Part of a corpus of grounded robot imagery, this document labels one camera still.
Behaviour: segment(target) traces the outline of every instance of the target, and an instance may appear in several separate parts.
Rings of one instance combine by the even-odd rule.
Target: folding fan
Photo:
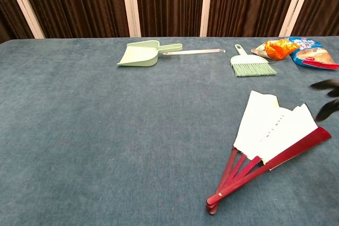
[[[305,104],[291,111],[279,107],[275,96],[252,91],[217,191],[207,199],[208,212],[215,214],[222,198],[253,178],[330,137]],[[232,169],[239,151],[243,154]],[[251,161],[238,172],[246,157]],[[264,165],[250,172],[260,161]]]

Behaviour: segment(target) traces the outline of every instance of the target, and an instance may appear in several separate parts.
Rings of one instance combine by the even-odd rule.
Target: snack bag
[[[252,49],[251,52],[264,58],[282,60],[298,48],[299,45],[284,38],[266,41],[257,48]]]
[[[317,69],[339,69],[331,55],[323,46],[307,37],[288,37],[288,39],[300,46],[299,49],[291,53],[294,63]]]

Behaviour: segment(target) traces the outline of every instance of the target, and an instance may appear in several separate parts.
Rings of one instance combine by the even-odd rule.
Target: green dustpan
[[[153,66],[158,62],[159,53],[182,50],[182,44],[160,46],[156,40],[128,43],[118,66]]]

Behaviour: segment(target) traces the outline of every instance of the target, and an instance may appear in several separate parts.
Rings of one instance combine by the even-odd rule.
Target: table
[[[339,37],[315,38],[339,61]],[[234,44],[268,38],[157,38],[184,50],[117,67],[145,38],[13,40],[0,45],[0,225],[338,225],[339,114],[333,136],[224,199],[214,193],[251,90],[313,115],[309,85],[339,78],[290,57],[278,75],[235,77]]]

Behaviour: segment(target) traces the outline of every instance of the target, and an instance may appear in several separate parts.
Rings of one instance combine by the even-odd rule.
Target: white handle
[[[163,53],[164,55],[189,55],[189,54],[202,54],[202,53],[216,53],[216,52],[226,52],[222,49],[211,49],[211,50],[182,50],[176,52],[167,52]]]
[[[240,44],[234,45],[240,55],[247,55],[246,51]]]

